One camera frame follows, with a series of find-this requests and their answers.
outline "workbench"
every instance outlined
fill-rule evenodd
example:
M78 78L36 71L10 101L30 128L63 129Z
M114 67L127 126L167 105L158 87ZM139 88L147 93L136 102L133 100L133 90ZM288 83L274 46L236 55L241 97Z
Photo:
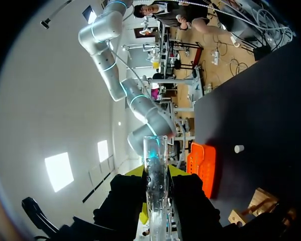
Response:
M195 142L216 148L222 225L260 187L301 211L301 47L293 41L195 104ZM235 145L244 145L236 154Z

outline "white robotic arm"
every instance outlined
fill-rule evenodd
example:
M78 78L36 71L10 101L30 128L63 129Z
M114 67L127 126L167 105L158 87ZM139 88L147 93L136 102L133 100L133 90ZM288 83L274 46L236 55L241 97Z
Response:
M102 14L91 24L79 31L78 39L98 68L114 101L127 97L127 103L134 115L144 123L128 135L132 149L143 155L144 136L175 135L171 118L159 111L145 96L133 79L119 81L118 68L106 40L118 37L122 32L122 18L132 0L110 0Z

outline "orange plastic crate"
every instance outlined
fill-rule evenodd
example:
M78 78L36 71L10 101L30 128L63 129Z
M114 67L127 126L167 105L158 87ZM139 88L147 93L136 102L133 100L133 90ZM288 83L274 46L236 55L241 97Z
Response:
M215 175L216 151L214 147L192 142L191 153L187 156L186 172L197 174L203 181L205 195L212 196Z

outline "clear plastic tube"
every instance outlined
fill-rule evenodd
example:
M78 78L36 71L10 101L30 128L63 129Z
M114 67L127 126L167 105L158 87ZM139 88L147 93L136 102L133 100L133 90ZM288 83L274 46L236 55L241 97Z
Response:
M151 241L166 240L167 224L167 136L144 137L147 172L147 212Z

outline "person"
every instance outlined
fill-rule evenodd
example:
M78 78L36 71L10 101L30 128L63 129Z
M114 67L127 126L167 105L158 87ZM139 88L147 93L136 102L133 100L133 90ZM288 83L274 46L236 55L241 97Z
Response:
M194 3L204 5L210 4L210 0L191 0ZM144 16L152 16L170 27L177 27L181 30L188 29L188 23L197 31L203 34L227 34L228 32L215 27L207 26L209 19L207 18L208 9L197 5L183 2L172 1L154 1L151 5L134 6L134 16L143 18Z

